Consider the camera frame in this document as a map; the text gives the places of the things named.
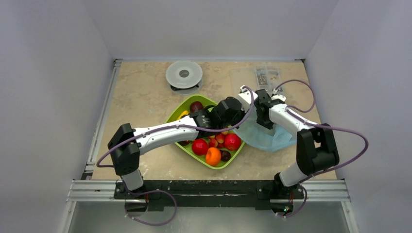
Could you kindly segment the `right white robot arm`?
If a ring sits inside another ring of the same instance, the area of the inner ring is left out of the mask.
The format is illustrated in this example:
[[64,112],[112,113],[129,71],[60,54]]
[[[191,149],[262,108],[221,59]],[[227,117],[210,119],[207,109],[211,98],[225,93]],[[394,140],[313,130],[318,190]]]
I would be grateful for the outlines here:
[[296,162],[274,176],[273,192],[283,198],[292,187],[316,172],[325,171],[340,161],[333,131],[328,124],[319,127],[294,111],[284,97],[270,97],[264,90],[254,93],[256,123],[268,130],[279,125],[296,139]]

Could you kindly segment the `orange fake fruit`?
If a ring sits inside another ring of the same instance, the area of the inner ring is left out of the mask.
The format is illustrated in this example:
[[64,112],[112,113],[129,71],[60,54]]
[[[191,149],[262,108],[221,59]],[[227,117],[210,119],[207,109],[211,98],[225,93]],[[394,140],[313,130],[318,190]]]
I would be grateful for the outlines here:
[[221,161],[221,152],[218,148],[211,147],[205,155],[205,162],[210,166],[217,166]]

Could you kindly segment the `red fake pomegranate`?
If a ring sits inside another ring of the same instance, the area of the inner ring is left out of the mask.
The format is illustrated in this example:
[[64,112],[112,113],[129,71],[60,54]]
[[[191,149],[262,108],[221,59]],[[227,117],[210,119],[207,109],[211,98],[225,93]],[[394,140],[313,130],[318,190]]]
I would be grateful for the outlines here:
[[208,143],[203,139],[196,139],[191,145],[192,152],[197,156],[203,156],[207,154],[209,149]]

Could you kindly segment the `dark red yellow fake fruit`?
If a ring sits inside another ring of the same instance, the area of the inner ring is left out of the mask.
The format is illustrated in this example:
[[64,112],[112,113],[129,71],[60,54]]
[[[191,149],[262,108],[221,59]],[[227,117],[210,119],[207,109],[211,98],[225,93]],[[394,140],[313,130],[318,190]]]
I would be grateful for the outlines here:
[[185,140],[185,141],[179,141],[177,143],[181,146],[186,146],[186,145],[189,145],[191,143],[191,141],[190,140]]

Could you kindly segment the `red fake apple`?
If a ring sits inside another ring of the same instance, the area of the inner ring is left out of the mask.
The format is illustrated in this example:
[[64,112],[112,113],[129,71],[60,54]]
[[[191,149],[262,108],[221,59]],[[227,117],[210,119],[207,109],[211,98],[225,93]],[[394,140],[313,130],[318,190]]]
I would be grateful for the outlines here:
[[224,139],[224,147],[230,151],[238,150],[242,144],[242,140],[235,134],[229,133]]

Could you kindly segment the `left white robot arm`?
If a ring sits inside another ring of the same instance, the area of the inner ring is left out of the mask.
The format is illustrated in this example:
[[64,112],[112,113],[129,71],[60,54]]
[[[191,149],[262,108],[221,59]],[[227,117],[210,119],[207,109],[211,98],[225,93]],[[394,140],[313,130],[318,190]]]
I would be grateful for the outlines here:
[[180,141],[191,141],[221,133],[228,126],[240,126],[252,108],[254,97],[228,97],[216,106],[198,110],[179,120],[149,128],[121,125],[108,143],[115,173],[134,199],[143,196],[145,185],[139,170],[140,156],[156,148]]

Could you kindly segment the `light blue plastic bag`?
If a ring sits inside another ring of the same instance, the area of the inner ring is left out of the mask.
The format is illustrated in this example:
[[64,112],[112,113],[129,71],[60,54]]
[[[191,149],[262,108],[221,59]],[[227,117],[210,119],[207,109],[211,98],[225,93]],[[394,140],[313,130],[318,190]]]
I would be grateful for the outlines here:
[[266,129],[257,124],[256,120],[257,113],[256,109],[253,108],[249,117],[238,129],[234,129],[235,134],[247,145],[260,150],[275,152],[296,143],[296,139],[283,127],[274,124],[272,129]]

